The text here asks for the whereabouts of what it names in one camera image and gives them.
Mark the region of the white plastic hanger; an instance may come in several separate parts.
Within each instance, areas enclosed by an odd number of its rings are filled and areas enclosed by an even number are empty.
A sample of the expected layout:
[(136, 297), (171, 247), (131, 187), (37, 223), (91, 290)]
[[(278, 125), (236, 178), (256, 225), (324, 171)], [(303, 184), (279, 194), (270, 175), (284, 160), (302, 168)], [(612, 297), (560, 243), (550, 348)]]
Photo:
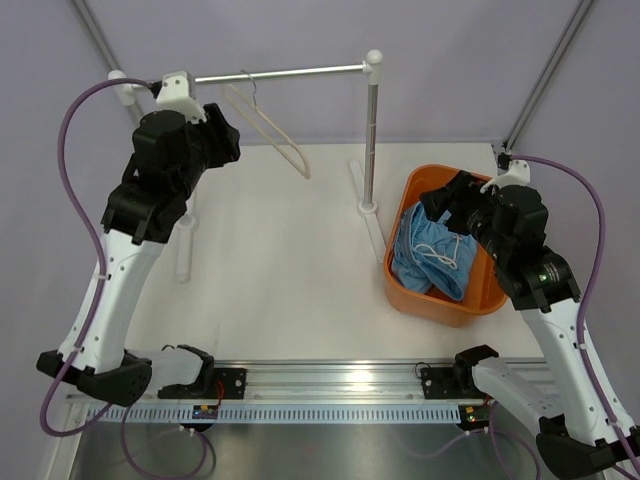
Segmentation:
[(223, 83), (220, 91), (227, 104), (299, 175), (305, 180), (310, 180), (311, 164), (306, 152), (260, 108), (257, 101), (257, 82), (248, 72), (242, 71), (242, 74), (252, 85), (251, 95), (232, 83)]

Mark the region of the light blue shorts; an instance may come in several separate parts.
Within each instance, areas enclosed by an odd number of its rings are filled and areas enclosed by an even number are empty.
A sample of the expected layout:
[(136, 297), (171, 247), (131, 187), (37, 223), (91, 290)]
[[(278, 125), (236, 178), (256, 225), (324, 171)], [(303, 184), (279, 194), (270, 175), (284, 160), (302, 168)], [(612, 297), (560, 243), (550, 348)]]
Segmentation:
[(464, 299), (478, 246), (469, 235), (453, 233), (445, 226), (450, 214), (427, 218), (416, 202), (405, 210), (393, 241), (391, 271), (406, 289), (426, 294), (437, 288), (449, 299)]

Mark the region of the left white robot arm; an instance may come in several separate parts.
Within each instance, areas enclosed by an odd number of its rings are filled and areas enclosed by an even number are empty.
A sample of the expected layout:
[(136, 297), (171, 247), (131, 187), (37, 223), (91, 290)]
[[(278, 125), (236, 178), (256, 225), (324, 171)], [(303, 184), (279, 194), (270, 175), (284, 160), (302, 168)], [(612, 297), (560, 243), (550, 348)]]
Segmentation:
[(203, 173), (237, 161), (239, 140), (215, 103), (195, 122), (174, 110), (143, 117), (121, 182), (107, 200), (103, 254), (77, 323), (58, 349), (39, 355), (38, 371), (108, 404), (126, 407), (142, 396), (153, 361), (125, 349), (142, 288)]

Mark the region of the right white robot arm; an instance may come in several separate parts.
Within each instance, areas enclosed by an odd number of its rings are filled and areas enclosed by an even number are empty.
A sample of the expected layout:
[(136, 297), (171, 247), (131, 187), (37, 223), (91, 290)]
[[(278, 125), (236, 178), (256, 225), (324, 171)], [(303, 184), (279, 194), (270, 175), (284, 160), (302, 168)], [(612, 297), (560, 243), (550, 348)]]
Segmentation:
[(457, 392), (482, 392), (502, 405), (531, 432), (559, 479), (617, 469), (624, 461), (637, 466), (639, 426), (617, 399), (579, 318), (585, 297), (571, 268), (545, 244), (548, 210), (539, 193), (459, 171), (419, 199), (428, 219), (471, 236), (493, 260), (498, 284), (533, 333), (559, 398), (546, 397), (487, 346), (456, 356)]

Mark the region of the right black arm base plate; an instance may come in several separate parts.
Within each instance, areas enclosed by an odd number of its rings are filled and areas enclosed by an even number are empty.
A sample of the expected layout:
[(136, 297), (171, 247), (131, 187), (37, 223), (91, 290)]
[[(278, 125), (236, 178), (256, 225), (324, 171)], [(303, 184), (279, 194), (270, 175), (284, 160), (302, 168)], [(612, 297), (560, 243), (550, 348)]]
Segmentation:
[(471, 368), (454, 363), (433, 366), (417, 362), (414, 374), (420, 380), (423, 396), (427, 400), (486, 400), (488, 395), (480, 391), (471, 374)]

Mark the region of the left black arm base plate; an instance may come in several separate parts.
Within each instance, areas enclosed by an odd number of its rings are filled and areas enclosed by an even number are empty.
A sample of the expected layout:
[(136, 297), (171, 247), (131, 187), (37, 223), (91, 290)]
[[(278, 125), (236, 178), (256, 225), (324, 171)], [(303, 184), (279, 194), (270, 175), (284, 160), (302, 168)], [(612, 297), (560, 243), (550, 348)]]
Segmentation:
[(161, 388), (160, 399), (213, 400), (222, 394), (223, 400), (242, 400), (245, 395), (245, 368), (208, 367), (190, 384), (173, 384)]

